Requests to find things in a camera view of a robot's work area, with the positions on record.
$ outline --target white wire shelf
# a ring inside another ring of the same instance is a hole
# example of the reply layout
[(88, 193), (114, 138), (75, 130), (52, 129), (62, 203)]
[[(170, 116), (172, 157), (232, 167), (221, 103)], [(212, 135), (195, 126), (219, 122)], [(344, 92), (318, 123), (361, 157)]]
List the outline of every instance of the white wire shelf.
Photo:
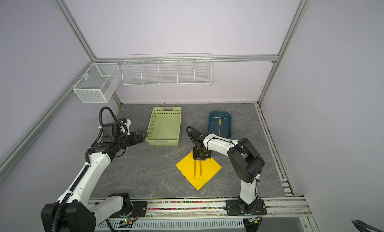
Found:
[(191, 86), (211, 85), (210, 55), (167, 59), (124, 60), (122, 82), (126, 86)]
[(73, 87), (84, 103), (108, 103), (121, 80), (117, 63), (93, 63)]

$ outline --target yellow cloth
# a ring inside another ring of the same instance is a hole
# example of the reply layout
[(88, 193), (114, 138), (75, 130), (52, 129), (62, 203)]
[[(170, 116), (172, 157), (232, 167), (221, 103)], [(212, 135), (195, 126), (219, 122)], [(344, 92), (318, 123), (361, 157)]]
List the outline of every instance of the yellow cloth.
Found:
[(192, 152), (180, 160), (176, 166), (197, 190), (200, 190), (221, 169), (221, 166), (213, 158), (205, 161), (195, 161)]

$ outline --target blue plastic tray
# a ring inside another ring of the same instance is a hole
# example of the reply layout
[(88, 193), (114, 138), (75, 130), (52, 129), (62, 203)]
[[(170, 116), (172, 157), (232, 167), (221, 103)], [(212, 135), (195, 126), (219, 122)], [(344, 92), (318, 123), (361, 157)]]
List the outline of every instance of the blue plastic tray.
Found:
[(225, 111), (212, 111), (209, 114), (208, 131), (224, 138), (231, 138), (232, 118)]

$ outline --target green plastic basket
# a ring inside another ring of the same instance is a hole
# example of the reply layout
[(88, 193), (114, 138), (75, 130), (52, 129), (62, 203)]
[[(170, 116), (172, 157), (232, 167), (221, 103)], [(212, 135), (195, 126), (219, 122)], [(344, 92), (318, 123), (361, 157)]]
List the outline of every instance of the green plastic basket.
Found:
[(150, 145), (179, 145), (181, 107), (156, 106), (145, 139)]

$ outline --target gray countertop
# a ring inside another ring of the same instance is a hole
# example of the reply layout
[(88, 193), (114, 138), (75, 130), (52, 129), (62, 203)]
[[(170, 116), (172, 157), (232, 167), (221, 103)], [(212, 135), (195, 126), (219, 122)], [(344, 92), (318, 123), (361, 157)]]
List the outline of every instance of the gray countertop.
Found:
[[(152, 109), (168, 104), (125, 104), (117, 118), (131, 120), (131, 131), (147, 130)], [(199, 191), (175, 166), (192, 151), (194, 144), (185, 128), (190, 125), (201, 133), (207, 131), (209, 113), (229, 112), (232, 116), (232, 139), (249, 139), (265, 160), (258, 193), (261, 197), (284, 197), (285, 193), (266, 141), (254, 104), (178, 104), (182, 108), (179, 146), (150, 146), (147, 142), (129, 147), (124, 156), (115, 158), (101, 175), (92, 198), (128, 192), (131, 198), (151, 197), (237, 197), (240, 179), (228, 157), (212, 153), (221, 169)]]

